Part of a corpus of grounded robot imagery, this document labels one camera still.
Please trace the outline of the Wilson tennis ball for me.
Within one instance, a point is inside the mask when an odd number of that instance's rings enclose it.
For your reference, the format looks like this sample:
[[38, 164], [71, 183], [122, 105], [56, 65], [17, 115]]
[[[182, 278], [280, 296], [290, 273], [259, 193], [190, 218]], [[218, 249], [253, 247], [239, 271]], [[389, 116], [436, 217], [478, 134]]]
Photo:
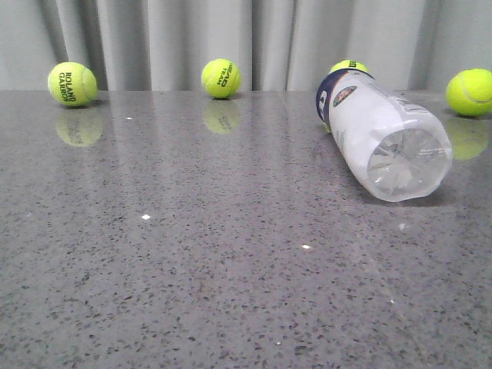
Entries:
[[363, 71], [363, 72], [368, 72], [368, 69], [366, 65], [362, 62], [351, 60], [351, 59], [345, 59], [343, 61], [340, 61], [333, 65], [331, 67], [330, 73], [339, 71], [342, 69], [354, 69], [358, 71]]

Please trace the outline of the plain yellow tennis ball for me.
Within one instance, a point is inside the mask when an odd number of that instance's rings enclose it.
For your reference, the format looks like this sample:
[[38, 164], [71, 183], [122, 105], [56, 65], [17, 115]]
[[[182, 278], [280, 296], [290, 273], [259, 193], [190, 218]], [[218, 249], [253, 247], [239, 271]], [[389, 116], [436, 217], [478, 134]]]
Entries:
[[491, 71], [472, 68], [459, 72], [448, 83], [446, 100], [463, 116], [481, 116], [491, 111]]

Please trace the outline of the white blue tennis ball can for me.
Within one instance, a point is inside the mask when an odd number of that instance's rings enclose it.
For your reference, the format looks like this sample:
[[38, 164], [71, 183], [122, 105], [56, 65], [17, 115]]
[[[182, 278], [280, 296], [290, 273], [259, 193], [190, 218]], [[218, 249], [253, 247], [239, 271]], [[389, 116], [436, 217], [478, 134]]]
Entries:
[[452, 146], [439, 119], [364, 71], [329, 73], [316, 108], [352, 174], [380, 200], [426, 197], [450, 170]]

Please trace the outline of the Roland Garros tennis ball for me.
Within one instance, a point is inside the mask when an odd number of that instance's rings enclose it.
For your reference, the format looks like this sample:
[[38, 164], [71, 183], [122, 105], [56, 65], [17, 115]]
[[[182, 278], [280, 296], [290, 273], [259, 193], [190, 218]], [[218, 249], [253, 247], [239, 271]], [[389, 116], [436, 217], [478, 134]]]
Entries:
[[69, 107], [86, 106], [98, 93], [93, 72], [77, 62], [57, 64], [48, 74], [47, 84], [51, 96]]

